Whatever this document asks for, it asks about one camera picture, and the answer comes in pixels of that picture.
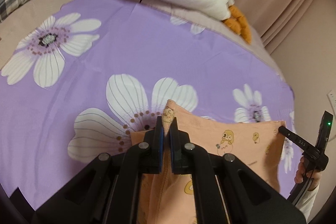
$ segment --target stuffed animal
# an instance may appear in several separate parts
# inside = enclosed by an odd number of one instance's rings
[[[236,5],[229,6],[229,10],[231,12],[231,17],[222,22],[234,33],[240,35],[248,44],[251,44],[252,35],[246,17]]]

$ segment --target silver bolt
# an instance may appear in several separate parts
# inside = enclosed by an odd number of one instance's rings
[[[139,147],[141,149],[147,149],[149,147],[149,144],[146,142],[139,143]]]
[[[105,161],[105,160],[108,160],[110,157],[109,154],[107,153],[101,153],[99,156],[98,156],[98,159],[101,160],[101,161]]]
[[[195,148],[195,145],[194,145],[193,143],[186,143],[186,144],[184,145],[184,148],[185,148],[186,150],[193,150],[193,149]]]
[[[236,157],[230,153],[227,153],[224,155],[224,159],[227,161],[233,162],[236,159]]]

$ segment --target wall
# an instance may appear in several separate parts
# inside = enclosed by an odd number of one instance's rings
[[[320,119],[332,108],[326,94],[336,91],[336,0],[314,0],[295,28],[271,54],[295,93],[295,128],[315,144]],[[336,119],[331,136],[336,134]],[[329,164],[310,219],[336,185],[336,139],[325,152]]]

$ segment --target bed sheet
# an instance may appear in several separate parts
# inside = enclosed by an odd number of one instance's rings
[[[125,151],[167,99],[219,122],[284,120],[294,130],[292,91],[257,54],[125,0],[64,5],[1,74],[0,183],[8,195],[19,187],[34,209],[98,153]],[[282,158],[287,197],[300,150],[286,141]]]

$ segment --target flower petal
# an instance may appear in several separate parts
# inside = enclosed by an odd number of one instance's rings
[[[185,20],[183,18],[180,18],[180,17],[175,17],[175,16],[170,17],[170,23],[172,23],[174,25],[182,25],[182,24],[185,24],[187,22],[188,22],[187,20]]]
[[[81,17],[80,13],[71,13],[66,16],[60,17],[58,20],[56,20],[55,25],[56,26],[70,25],[80,17]]]
[[[16,49],[19,50],[23,47],[26,47],[29,45],[29,43],[31,42],[32,37],[38,35],[40,33],[41,30],[39,29],[35,29],[34,31],[32,31],[31,33],[29,33],[25,38],[23,38],[19,44],[17,44]]]
[[[236,102],[240,104],[242,107],[245,107],[246,109],[250,107],[250,104],[247,101],[244,92],[242,92],[240,89],[235,89],[233,91],[233,97],[236,100]]]
[[[200,26],[200,25],[196,25],[196,24],[192,24],[190,27],[190,32],[192,34],[199,34],[201,32],[203,32],[205,30],[205,27]]]
[[[133,76],[112,75],[106,85],[106,99],[111,111],[133,131],[143,130],[148,115],[148,101],[142,84]]]
[[[38,58],[33,76],[35,83],[42,88],[54,85],[60,77],[65,60],[58,48],[54,48],[50,54],[44,54]]]
[[[252,89],[250,88],[250,86],[248,84],[244,84],[244,92],[245,92],[245,97],[247,99],[247,101],[249,102],[249,104],[253,104],[253,93],[252,93]]]
[[[261,108],[261,112],[262,112],[262,115],[263,115],[263,117],[264,117],[264,121],[265,121],[265,122],[269,122],[269,121],[271,121],[271,116],[269,115],[269,111],[268,111],[267,106],[263,106],[263,107]]]
[[[74,35],[64,44],[61,49],[72,56],[80,56],[92,47],[92,42],[99,39],[99,35],[95,34],[78,34]]]
[[[235,111],[235,122],[250,122],[251,117],[249,116],[247,109],[239,107]]]
[[[254,92],[254,102],[256,103],[256,105],[261,106],[263,104],[263,99],[261,97],[261,93],[260,91],[256,90]]]
[[[214,118],[210,117],[210,116],[201,116],[201,118],[207,119],[207,120],[211,120],[211,121],[216,121]]]
[[[12,56],[10,61],[1,70],[2,76],[8,76],[7,84],[14,85],[19,82],[30,70],[36,56],[26,51],[20,51]]]
[[[98,108],[81,112],[73,127],[75,136],[68,144],[68,155],[74,160],[89,163],[100,153],[116,155],[131,147],[125,129]]]
[[[47,30],[49,30],[49,28],[54,26],[54,24],[55,24],[55,18],[54,16],[50,16],[41,24],[40,28],[46,32]]]
[[[71,32],[90,32],[98,29],[101,26],[101,21],[90,18],[75,22],[71,25]]]
[[[156,82],[152,92],[152,112],[162,113],[168,99],[192,112],[198,104],[196,90],[191,85],[181,85],[172,78],[162,78]]]

